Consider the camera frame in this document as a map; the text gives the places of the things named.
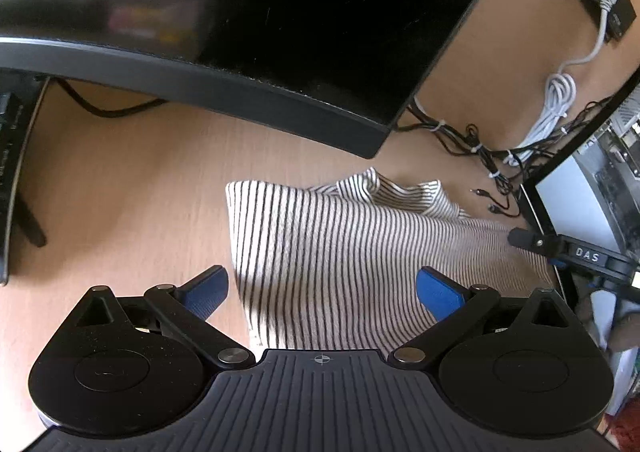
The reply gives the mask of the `black curved computer monitor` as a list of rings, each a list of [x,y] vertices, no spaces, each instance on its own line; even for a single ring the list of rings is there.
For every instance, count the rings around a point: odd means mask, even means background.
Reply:
[[[1,63],[370,159],[476,2],[1,0]]]

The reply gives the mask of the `black mechanical keyboard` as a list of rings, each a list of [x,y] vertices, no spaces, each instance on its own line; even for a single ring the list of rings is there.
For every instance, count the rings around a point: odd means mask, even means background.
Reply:
[[[35,215],[18,192],[23,160],[40,109],[48,78],[32,73],[1,71],[1,285],[10,277],[10,242],[20,227],[35,247],[47,244]]]

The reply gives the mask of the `beige striped knit garment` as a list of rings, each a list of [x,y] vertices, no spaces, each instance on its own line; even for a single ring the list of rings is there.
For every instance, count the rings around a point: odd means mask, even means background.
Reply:
[[[470,287],[525,297],[552,287],[509,229],[451,202],[437,180],[404,187],[367,169],[307,189],[228,183],[232,266],[259,349],[376,349],[431,327],[416,275],[432,267]]]

